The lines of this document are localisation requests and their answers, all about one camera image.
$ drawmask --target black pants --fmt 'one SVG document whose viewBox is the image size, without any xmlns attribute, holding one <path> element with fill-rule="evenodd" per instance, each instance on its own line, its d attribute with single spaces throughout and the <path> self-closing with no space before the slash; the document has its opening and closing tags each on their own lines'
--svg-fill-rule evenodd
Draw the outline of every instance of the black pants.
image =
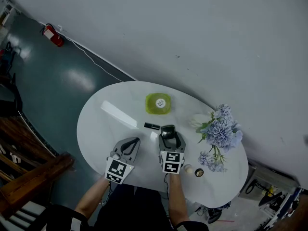
<svg viewBox="0 0 308 231">
<path fill-rule="evenodd" d="M 138 187 L 117 185 L 107 204 L 101 208 L 96 230 L 172 230 L 158 191 Z"/>
</svg>

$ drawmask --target wooden floor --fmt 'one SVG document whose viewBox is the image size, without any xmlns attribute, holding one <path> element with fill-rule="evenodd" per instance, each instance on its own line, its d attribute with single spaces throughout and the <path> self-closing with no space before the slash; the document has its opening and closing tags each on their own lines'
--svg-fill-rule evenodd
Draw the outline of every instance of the wooden floor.
<svg viewBox="0 0 308 231">
<path fill-rule="evenodd" d="M 301 195 L 293 215 L 276 222 L 270 231 L 308 231 L 308 195 Z"/>
</svg>

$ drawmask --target table top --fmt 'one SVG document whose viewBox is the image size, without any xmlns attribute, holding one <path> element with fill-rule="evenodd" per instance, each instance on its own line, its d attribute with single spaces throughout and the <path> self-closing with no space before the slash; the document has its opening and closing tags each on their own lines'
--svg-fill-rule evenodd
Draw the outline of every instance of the table top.
<svg viewBox="0 0 308 231">
<path fill-rule="evenodd" d="M 171 112 L 151 115 L 145 110 L 145 98 L 150 93 L 165 93 L 171 97 Z M 148 82 L 130 81 L 107 86 L 96 92 L 84 105 L 77 124 L 77 140 L 88 164 L 103 175 L 106 159 L 115 144 L 123 139 L 139 137 L 140 148 L 133 163 L 135 169 L 125 184 L 165 192 L 165 173 L 159 163 L 158 135 L 160 131 L 145 128 L 144 123 L 159 126 L 175 125 L 186 142 L 185 165 L 204 170 L 202 177 L 180 171 L 184 195 L 209 208 L 231 201 L 243 187 L 248 174 L 248 161 L 242 144 L 225 154 L 227 172 L 212 172 L 200 165 L 201 151 L 211 146 L 198 144 L 201 135 L 189 125 L 194 114 L 213 111 L 201 101 L 181 91 Z"/>
</svg>

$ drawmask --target fire extinguisher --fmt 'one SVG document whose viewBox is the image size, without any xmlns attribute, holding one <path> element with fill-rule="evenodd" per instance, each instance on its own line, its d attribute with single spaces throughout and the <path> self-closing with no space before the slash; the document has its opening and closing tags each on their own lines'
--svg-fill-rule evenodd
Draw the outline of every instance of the fire extinguisher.
<svg viewBox="0 0 308 231">
<path fill-rule="evenodd" d="M 40 32 L 45 35 L 56 46 L 61 47 L 64 44 L 64 39 L 56 32 L 51 24 L 46 24 Z"/>
</svg>

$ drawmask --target green floor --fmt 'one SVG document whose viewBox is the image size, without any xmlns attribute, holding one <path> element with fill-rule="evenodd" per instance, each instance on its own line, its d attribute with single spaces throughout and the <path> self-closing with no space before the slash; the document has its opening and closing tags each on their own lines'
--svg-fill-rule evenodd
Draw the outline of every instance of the green floor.
<svg viewBox="0 0 308 231">
<path fill-rule="evenodd" d="M 75 171 L 56 181 L 51 198 L 55 204 L 74 208 L 99 177 L 79 150 L 76 128 L 80 111 L 95 92 L 119 81 L 94 65 L 68 40 L 64 46 L 56 47 L 41 35 L 41 28 L 38 22 L 20 15 L 3 44 L 9 40 L 19 53 L 10 73 L 16 73 L 24 114 L 55 151 L 69 152 L 76 159 Z M 90 56 L 117 78 L 132 80 L 95 55 Z"/>
</svg>

